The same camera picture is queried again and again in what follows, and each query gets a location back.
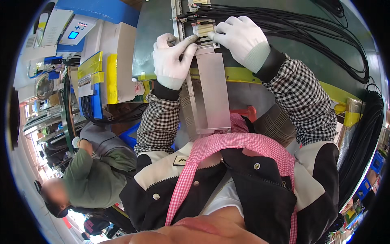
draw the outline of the gloved hand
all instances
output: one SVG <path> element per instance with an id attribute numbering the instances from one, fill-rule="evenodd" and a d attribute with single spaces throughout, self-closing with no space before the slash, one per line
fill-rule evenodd
<path id="1" fill-rule="evenodd" d="M 176 37 L 170 33 L 165 33 L 157 38 L 153 45 L 154 73 L 157 75 L 157 81 L 172 90 L 180 90 L 190 69 L 192 58 L 198 47 L 194 42 L 198 39 L 197 35 L 187 37 L 176 46 L 171 42 Z M 183 59 L 179 61 L 179 56 L 184 52 Z"/>
<path id="2" fill-rule="evenodd" d="M 72 140 L 73 148 L 78 148 L 77 143 L 78 143 L 79 141 L 81 141 L 80 137 L 76 136 L 75 138 L 73 138 L 73 140 Z"/>
<path id="3" fill-rule="evenodd" d="M 271 47 L 263 31 L 246 16 L 229 17 L 207 36 L 230 50 L 242 66 L 257 73 L 267 59 Z"/>

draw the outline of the control panel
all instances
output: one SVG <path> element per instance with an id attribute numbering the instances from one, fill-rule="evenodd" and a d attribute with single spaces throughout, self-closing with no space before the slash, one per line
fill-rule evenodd
<path id="1" fill-rule="evenodd" d="M 96 18 L 75 14 L 65 30 L 59 44 L 77 45 L 96 25 L 96 21 Z"/>

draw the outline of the pink gingham apron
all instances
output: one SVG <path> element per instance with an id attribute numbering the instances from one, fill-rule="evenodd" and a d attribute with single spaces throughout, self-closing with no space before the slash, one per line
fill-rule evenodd
<path id="1" fill-rule="evenodd" d="M 168 208 L 165 225 L 170 225 L 192 185 L 198 164 L 208 156 L 226 148 L 248 148 L 264 157 L 274 159 L 281 176 L 290 176 L 294 190 L 295 158 L 275 140 L 264 135 L 249 133 L 245 120 L 239 114 L 231 114 L 232 133 L 214 134 L 194 142 L 186 165 L 177 180 L 175 190 Z M 297 236 L 296 207 L 291 216 L 290 242 L 294 244 Z"/>

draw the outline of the jacket zipper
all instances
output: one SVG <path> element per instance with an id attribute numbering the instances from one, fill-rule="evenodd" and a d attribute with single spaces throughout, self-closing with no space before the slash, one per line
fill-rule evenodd
<path id="1" fill-rule="evenodd" d="M 223 159 L 223 157 L 222 157 L 222 159 L 221 159 L 221 162 L 222 162 L 228 169 L 234 170 L 232 167 L 230 167 L 229 165 L 227 165 L 227 163 L 225 162 L 225 160 Z M 281 183 L 278 183 L 278 182 L 275 182 L 275 181 L 272 181 L 272 180 L 267 180 L 267 179 L 264 179 L 264 178 L 261 178 L 261 177 L 258 177 L 258 176 L 257 176 L 257 178 L 260 178 L 261 180 L 263 180 L 264 182 L 267 182 L 267 183 L 269 183 L 269 184 L 273 184 L 273 185 L 277 185 L 277 186 L 283 187 L 284 189 L 286 189 L 286 190 L 290 191 L 291 193 L 293 193 L 293 191 L 292 191 L 289 187 L 287 187 L 286 185 L 283 185 L 283 184 L 281 184 Z"/>
<path id="2" fill-rule="evenodd" d="M 204 168 L 196 169 L 196 171 L 201 170 L 201 169 L 209 169 L 209 168 L 215 167 L 215 166 L 219 165 L 221 162 L 219 162 L 219 163 L 217 163 L 217 164 L 215 164 L 215 165 L 209 166 L 209 167 L 204 167 Z M 178 177 L 179 177 L 179 175 L 178 175 L 178 176 L 169 177 L 169 178 L 166 178 L 166 179 L 164 179 L 164 180 L 159 180 L 159 181 L 157 181 L 157 182 L 151 184 L 150 186 L 148 186 L 148 188 L 146 189 L 146 191 L 148 191 L 149 188 L 151 188 L 152 186 L 157 185 L 157 184 L 159 184 L 159 183 L 161 183 L 161 182 L 163 182 L 163 181 L 170 180 L 170 179 L 174 179 L 174 178 L 178 178 Z"/>

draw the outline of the jacket patch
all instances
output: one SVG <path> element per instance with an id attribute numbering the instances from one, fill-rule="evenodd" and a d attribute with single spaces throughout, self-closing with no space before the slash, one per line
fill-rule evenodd
<path id="1" fill-rule="evenodd" d="M 173 166 L 185 166 L 188 156 L 176 156 Z"/>

